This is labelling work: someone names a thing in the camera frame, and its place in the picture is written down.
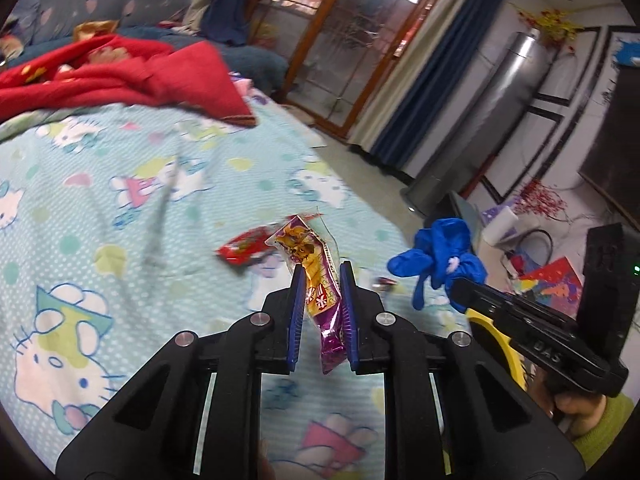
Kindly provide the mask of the green right sleeve forearm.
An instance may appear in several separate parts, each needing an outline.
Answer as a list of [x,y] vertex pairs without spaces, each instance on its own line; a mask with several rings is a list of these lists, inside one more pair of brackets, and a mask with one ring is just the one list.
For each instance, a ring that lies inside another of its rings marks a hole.
[[626,425],[634,410],[634,402],[621,393],[616,398],[607,398],[606,407],[597,423],[586,434],[573,440],[587,469],[590,469],[611,446]]

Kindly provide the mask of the right hand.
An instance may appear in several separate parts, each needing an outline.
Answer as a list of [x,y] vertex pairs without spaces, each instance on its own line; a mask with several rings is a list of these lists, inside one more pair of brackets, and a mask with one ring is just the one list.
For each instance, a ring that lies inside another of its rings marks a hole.
[[537,403],[549,415],[555,410],[563,412],[570,418],[566,433],[572,438],[588,434],[598,426],[604,415],[608,398],[600,394],[582,394],[564,392],[552,396],[546,388],[537,393]]

